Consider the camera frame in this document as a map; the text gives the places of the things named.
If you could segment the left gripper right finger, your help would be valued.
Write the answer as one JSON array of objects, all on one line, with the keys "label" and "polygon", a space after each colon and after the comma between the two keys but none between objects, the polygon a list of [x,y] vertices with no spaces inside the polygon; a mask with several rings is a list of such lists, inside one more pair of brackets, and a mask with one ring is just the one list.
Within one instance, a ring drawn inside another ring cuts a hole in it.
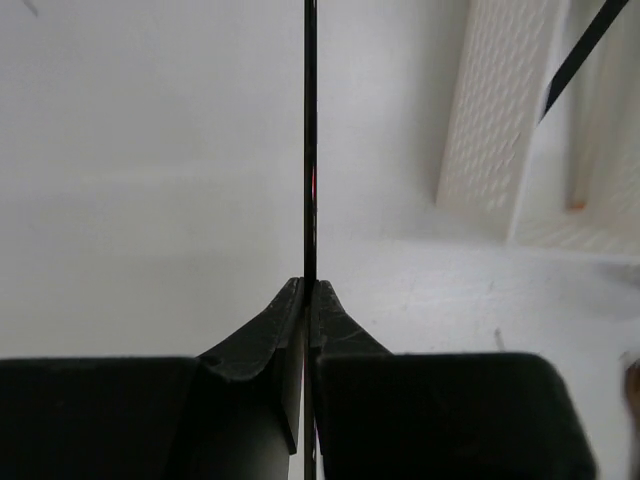
[{"label": "left gripper right finger", "polygon": [[328,479],[593,479],[566,384],[531,353],[394,354],[332,285],[311,300],[310,370]]}]

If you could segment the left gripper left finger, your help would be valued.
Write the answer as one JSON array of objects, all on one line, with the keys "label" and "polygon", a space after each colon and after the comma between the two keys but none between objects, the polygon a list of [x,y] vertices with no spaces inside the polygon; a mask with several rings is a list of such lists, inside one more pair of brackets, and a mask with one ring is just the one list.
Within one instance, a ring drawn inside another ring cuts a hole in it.
[{"label": "left gripper left finger", "polygon": [[284,479],[304,282],[197,356],[5,359],[5,479]]}]

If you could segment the black chopstick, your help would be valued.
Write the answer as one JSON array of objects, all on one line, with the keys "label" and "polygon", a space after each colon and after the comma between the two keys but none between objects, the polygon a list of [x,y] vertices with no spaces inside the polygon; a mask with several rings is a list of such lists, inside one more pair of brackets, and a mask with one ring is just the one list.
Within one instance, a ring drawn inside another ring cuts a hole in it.
[{"label": "black chopstick", "polygon": [[316,427],[311,388],[310,323],[311,301],[317,276],[318,152],[317,99],[317,3],[304,1],[304,479],[316,478]]},{"label": "black chopstick", "polygon": [[594,18],[553,75],[547,88],[546,102],[539,121],[544,119],[628,3],[629,0],[604,1]]}]

